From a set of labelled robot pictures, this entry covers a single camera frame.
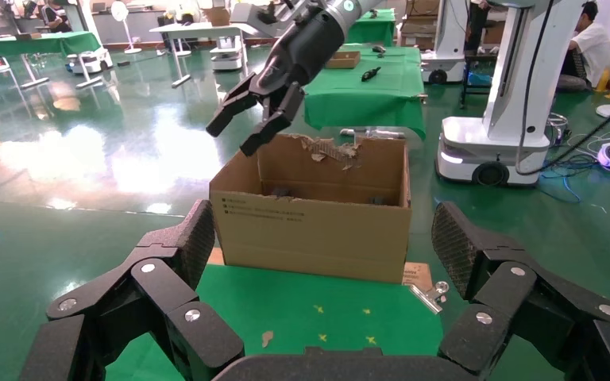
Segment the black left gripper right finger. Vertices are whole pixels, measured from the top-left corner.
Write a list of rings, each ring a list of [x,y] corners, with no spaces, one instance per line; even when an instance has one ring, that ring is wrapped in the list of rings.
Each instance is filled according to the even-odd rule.
[[[545,269],[511,237],[438,204],[433,249],[469,303],[438,354],[487,379],[515,336],[567,380],[610,380],[610,299]]]

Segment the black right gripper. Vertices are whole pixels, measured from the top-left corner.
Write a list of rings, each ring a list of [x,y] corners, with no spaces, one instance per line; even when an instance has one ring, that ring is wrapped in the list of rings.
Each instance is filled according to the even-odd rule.
[[[251,73],[232,88],[207,124],[206,131],[218,137],[237,114],[254,107],[263,98],[261,122],[240,145],[252,156],[279,132],[292,124],[303,99],[303,88],[326,66],[342,45],[344,33],[325,9],[312,9],[303,21],[292,25],[276,42],[259,74]],[[253,81],[253,92],[249,89]]]

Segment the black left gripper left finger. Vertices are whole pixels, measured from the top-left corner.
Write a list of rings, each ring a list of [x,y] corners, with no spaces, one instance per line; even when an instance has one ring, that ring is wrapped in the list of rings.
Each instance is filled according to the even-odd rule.
[[[145,334],[184,379],[213,379],[244,353],[241,338],[197,291],[214,242],[207,200],[178,225],[146,233],[117,267],[51,303],[20,379],[103,380]]]

